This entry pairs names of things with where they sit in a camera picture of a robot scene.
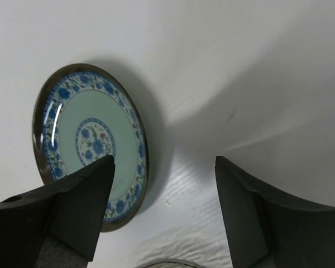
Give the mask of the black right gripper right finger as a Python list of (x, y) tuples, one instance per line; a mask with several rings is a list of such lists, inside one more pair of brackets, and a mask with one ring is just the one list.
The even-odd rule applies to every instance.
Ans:
[(335, 267), (335, 207), (286, 193), (224, 156), (215, 176), (234, 267)]

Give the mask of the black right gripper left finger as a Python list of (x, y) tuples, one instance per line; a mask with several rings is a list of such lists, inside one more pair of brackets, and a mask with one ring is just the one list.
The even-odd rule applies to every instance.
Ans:
[(0, 267), (87, 267), (115, 171), (104, 156), (51, 184), (0, 202)]

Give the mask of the small beige speckled dish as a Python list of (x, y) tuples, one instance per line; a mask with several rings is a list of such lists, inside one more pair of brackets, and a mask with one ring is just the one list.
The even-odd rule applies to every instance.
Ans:
[(199, 268), (200, 265), (179, 259), (157, 259), (151, 260), (137, 266), (138, 268)]

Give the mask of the small blue patterned plate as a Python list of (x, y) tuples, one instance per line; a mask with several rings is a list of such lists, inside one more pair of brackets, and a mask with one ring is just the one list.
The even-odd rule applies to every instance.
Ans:
[(149, 150), (140, 114), (121, 83), (90, 64), (51, 75), (32, 118), (36, 165), (50, 184), (106, 155), (116, 170), (102, 231), (127, 224), (139, 210), (149, 179)]

